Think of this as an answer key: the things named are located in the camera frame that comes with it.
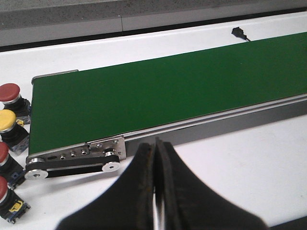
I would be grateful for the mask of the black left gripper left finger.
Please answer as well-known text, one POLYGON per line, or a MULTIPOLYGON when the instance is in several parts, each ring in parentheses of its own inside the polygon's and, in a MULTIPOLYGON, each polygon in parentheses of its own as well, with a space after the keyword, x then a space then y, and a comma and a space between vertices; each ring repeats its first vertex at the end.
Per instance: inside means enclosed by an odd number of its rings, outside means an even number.
POLYGON ((152 230, 154 153, 142 143, 122 175, 96 200, 64 218, 58 230, 152 230))

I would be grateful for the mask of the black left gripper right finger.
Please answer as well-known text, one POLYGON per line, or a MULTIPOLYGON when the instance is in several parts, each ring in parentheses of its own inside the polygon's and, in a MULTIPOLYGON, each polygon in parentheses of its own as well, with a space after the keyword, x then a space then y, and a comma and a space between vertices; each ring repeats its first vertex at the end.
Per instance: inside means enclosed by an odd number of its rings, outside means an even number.
POLYGON ((156 139, 155 190, 166 230, 266 230, 261 218, 234 205, 203 183, 170 142, 156 139))

